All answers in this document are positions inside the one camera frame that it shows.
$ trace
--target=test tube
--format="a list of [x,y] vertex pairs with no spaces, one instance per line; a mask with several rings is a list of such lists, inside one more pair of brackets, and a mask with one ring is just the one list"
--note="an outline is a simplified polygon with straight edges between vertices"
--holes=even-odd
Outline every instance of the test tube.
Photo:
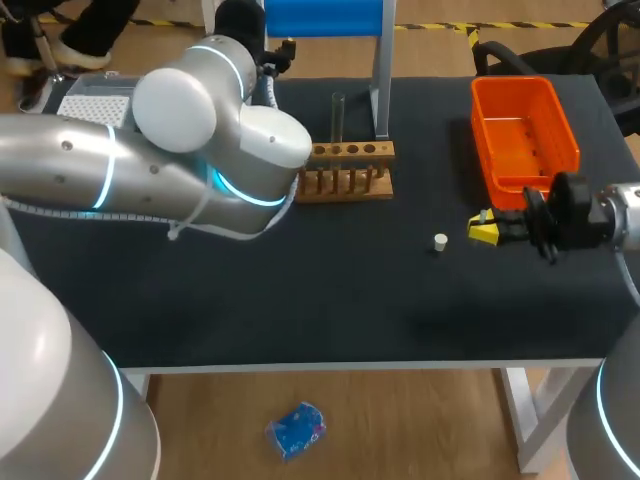
[[344,130],[344,100],[342,92],[335,92],[331,96],[331,143],[342,142]]

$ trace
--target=orange plastic basket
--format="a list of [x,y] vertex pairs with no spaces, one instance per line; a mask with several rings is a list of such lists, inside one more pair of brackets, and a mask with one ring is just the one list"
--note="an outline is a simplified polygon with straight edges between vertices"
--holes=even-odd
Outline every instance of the orange plastic basket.
[[546,198],[556,173],[578,171],[580,150],[549,80],[480,77],[471,93],[473,136],[494,207],[525,208],[524,187]]

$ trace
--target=metal table frame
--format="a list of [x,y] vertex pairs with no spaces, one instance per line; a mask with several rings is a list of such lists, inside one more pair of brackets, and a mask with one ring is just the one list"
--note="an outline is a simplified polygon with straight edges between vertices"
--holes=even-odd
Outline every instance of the metal table frame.
[[[602,359],[496,360],[442,362],[291,363],[264,365],[206,365],[200,367],[127,368],[124,373],[146,398],[150,375],[179,373],[362,371],[409,369],[500,369],[513,430],[518,465],[524,474],[542,473],[564,448],[566,420],[573,402]],[[549,368],[531,392],[525,368]]]

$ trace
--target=wooden test tube rack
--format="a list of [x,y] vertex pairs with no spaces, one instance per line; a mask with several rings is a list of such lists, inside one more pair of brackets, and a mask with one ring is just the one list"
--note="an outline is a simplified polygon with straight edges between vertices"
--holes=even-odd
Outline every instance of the wooden test tube rack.
[[360,202],[393,198],[389,171],[393,161],[395,150],[391,141],[314,143],[306,167],[298,173],[296,202]]

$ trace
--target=black table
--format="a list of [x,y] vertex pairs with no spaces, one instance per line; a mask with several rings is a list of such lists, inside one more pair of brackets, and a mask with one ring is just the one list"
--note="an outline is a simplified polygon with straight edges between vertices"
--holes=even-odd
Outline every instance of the black table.
[[[640,172],[591,77],[552,81],[592,187]],[[249,242],[156,224],[14,214],[43,283],[121,367],[600,358],[637,308],[605,249],[549,266],[528,244],[473,245],[489,205],[469,78],[396,79],[391,201],[294,205]],[[280,107],[327,141],[369,140],[366,82],[278,82]],[[429,254],[433,236],[446,252]],[[640,258],[627,256],[634,276]]]

